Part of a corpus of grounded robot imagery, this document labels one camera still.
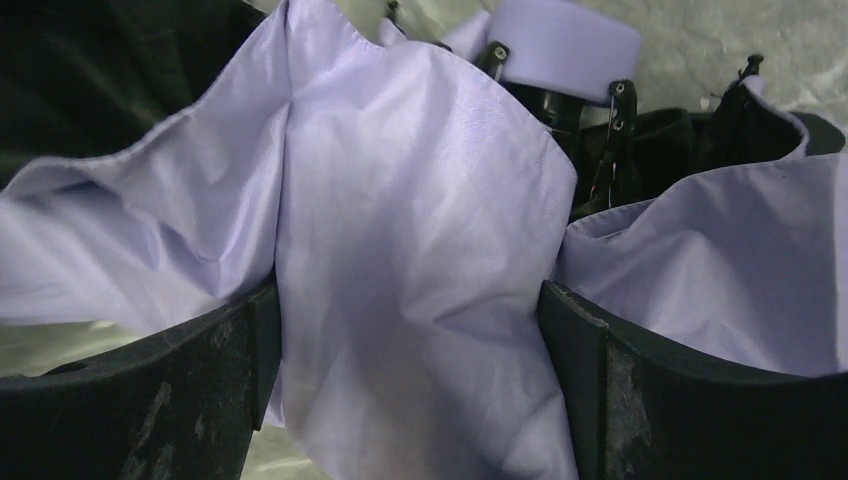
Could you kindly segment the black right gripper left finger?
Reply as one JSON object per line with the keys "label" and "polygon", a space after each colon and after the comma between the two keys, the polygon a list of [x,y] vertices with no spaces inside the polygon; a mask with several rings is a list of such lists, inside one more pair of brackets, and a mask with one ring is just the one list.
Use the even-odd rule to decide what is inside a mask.
{"label": "black right gripper left finger", "polygon": [[1,381],[5,479],[237,479],[281,360],[277,285]]}

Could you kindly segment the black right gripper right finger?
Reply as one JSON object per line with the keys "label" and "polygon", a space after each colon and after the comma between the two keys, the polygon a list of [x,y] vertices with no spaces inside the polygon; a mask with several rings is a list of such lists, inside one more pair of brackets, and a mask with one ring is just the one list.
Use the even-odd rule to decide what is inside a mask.
{"label": "black right gripper right finger", "polygon": [[554,282],[537,320],[583,479],[843,479],[847,377],[723,360]]}

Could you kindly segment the black and lavender umbrella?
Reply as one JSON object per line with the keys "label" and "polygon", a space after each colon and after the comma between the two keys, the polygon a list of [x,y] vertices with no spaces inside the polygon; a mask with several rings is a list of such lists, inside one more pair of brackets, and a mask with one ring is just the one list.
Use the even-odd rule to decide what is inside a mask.
{"label": "black and lavender umbrella", "polygon": [[689,348],[847,377],[847,142],[762,95],[638,109],[642,39],[502,1],[5,1],[1,319],[140,339],[277,285],[262,425],[336,479],[583,479],[554,282]]}

